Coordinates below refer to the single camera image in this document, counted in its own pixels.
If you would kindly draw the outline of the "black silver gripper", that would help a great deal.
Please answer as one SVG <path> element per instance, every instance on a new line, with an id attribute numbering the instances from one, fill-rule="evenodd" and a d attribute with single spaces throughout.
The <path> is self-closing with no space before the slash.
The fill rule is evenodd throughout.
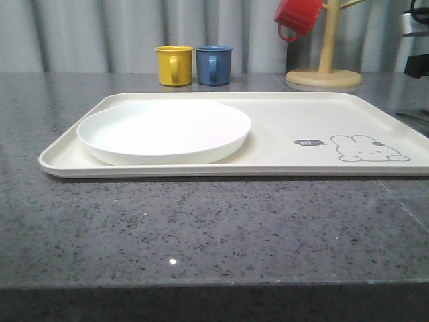
<path id="1" fill-rule="evenodd" d="M 401 22 L 402 37 L 428 37 L 428 7 L 416 7 L 416 1 L 411 0 Z M 404 74 L 416 79 L 428 76 L 428 54 L 408 56 Z"/>

